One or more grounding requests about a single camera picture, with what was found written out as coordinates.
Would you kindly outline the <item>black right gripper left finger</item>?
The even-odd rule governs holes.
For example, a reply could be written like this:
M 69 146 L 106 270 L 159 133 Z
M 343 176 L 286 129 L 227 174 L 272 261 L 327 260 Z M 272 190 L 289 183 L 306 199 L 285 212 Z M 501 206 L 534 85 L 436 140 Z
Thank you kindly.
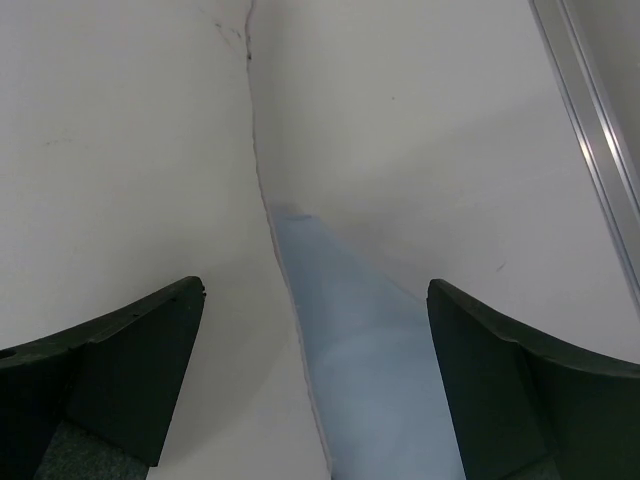
M 145 478 L 160 461 L 205 298 L 188 276 L 3 349 L 2 478 Z

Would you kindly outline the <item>light blue pillowcase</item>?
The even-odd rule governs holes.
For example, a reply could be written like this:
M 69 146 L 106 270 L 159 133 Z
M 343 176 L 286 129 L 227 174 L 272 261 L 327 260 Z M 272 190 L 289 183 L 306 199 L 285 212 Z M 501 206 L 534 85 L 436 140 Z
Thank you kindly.
M 320 219 L 274 227 L 332 478 L 464 478 L 425 303 Z

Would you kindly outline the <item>white pillow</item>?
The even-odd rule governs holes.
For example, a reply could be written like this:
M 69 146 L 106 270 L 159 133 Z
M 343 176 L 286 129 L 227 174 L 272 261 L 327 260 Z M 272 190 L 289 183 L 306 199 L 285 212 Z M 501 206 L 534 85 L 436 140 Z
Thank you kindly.
M 334 479 L 274 218 L 639 367 L 531 1 L 5 1 L 1 352 L 206 292 L 143 479 Z M 597 59 L 636 2 L 570 1 Z

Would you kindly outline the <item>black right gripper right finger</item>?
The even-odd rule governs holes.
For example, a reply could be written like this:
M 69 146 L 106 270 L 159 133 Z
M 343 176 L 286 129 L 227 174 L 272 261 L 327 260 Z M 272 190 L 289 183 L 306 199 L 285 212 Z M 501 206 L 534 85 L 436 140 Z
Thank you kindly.
M 469 479 L 636 479 L 639 367 L 512 319 L 436 279 L 434 348 Z

